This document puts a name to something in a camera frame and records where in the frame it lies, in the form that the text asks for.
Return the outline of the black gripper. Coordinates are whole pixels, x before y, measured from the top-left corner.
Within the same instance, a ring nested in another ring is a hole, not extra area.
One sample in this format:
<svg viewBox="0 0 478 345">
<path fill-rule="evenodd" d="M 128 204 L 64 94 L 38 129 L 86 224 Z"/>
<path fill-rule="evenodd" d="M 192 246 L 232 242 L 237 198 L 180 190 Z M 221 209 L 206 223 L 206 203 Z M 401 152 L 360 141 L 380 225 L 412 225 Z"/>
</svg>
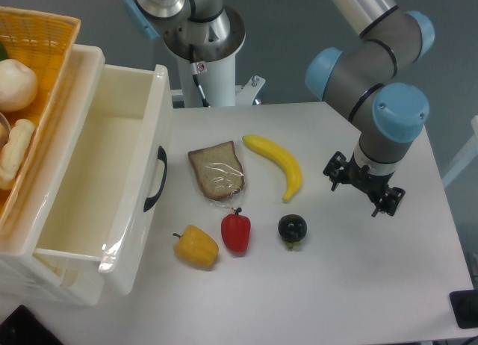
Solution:
<svg viewBox="0 0 478 345">
<path fill-rule="evenodd" d="M 339 184 L 351 184 L 365 193 L 375 205 L 371 214 L 375 217 L 378 213 L 394 216 L 406 192 L 399 187 L 389 187 L 388 182 L 392 175 L 374 175 L 368 165 L 359 166 L 352 156 L 347 163 L 347 158 L 337 151 L 326 164 L 323 174 L 331 181 L 331 191 L 335 191 Z"/>
</svg>

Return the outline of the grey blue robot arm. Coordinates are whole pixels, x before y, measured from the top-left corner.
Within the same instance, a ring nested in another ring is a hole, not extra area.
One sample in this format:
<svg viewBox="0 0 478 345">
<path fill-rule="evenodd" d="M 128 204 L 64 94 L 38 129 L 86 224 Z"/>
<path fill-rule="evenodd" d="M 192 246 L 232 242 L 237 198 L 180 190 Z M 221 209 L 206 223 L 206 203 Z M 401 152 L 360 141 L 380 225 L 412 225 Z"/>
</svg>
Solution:
<svg viewBox="0 0 478 345">
<path fill-rule="evenodd" d="M 321 51 L 305 73 L 307 88 L 360 132 L 350 158 L 332 156 L 324 174 L 365 193 L 376 213 L 394 215 L 404 190 L 389 180 L 423 129 L 429 102 L 416 87 L 394 82 L 430 49 L 429 18 L 394 0 L 332 0 L 361 39 L 353 52 Z M 241 17 L 223 0 L 123 0 L 144 37 L 161 37 L 180 72 L 188 107 L 248 105 L 253 83 L 235 86 L 235 56 L 245 40 Z"/>
</svg>

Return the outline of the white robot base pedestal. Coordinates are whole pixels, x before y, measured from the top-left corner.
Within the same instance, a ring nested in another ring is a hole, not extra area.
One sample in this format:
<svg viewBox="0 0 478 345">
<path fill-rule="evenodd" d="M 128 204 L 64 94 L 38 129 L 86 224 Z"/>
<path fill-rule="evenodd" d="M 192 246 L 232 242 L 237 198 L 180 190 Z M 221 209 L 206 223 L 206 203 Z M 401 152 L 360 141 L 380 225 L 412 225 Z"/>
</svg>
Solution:
<svg viewBox="0 0 478 345">
<path fill-rule="evenodd" d="M 164 44 L 176 58 L 186 108 L 249 106 L 259 103 L 265 80 L 252 76 L 236 84 L 236 54 L 246 39 L 240 15 L 224 6 L 206 22 L 186 20 L 163 34 Z"/>
</svg>

